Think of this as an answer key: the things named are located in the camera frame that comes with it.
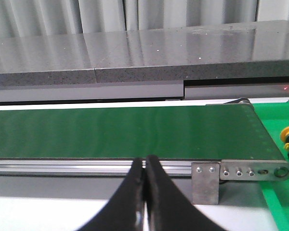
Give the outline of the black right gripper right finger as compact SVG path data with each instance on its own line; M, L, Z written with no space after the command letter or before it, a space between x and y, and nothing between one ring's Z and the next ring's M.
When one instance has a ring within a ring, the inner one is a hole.
M147 210L151 231L223 231L177 188L155 155L146 157Z

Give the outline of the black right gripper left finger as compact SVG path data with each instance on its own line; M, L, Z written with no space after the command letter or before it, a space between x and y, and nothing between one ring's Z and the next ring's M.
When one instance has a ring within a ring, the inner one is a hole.
M144 170L135 158L123 182L107 204L80 231L142 231L144 219Z

